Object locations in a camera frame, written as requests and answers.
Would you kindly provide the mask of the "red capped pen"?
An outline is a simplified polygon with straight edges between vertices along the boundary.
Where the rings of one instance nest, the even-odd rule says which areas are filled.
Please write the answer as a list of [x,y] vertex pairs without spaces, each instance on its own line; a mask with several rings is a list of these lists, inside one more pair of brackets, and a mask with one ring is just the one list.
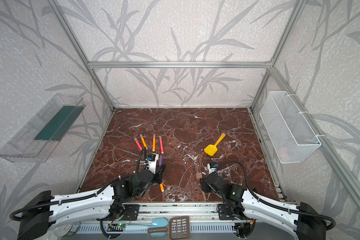
[[161,154],[164,154],[164,144],[162,136],[159,136]]

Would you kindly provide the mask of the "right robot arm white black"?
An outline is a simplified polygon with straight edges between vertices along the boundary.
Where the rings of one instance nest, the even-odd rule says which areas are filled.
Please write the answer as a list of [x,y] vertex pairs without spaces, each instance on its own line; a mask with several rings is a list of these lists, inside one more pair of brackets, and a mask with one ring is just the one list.
[[239,220],[260,220],[283,230],[297,240],[325,240],[336,221],[318,214],[310,205],[284,204],[237,184],[229,184],[216,172],[200,179],[204,193],[213,193],[223,200],[230,217]]

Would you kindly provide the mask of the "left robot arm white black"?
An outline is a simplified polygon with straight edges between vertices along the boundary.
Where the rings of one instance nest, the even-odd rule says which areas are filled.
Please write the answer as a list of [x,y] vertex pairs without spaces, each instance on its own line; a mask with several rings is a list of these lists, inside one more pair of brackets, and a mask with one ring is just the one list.
[[66,224],[96,219],[114,220],[125,212],[124,203],[141,197],[152,185],[163,181],[166,166],[148,167],[133,175],[115,179],[100,189],[73,195],[51,195],[44,191],[9,218],[20,222],[18,239],[34,240]]

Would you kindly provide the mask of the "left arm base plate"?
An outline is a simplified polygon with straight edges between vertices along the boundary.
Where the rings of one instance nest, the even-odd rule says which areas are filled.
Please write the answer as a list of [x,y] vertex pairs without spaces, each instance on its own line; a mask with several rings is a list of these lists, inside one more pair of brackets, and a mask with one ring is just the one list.
[[117,215],[117,221],[136,221],[140,210],[139,204],[123,205],[122,212]]

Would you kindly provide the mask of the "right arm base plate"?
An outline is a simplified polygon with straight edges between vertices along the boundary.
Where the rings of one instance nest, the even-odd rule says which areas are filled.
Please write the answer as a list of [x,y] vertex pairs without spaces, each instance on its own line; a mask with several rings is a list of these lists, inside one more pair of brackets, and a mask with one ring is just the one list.
[[217,213],[219,215],[219,220],[240,220],[239,216],[237,215],[236,208],[229,207],[225,204],[218,204],[217,205]]

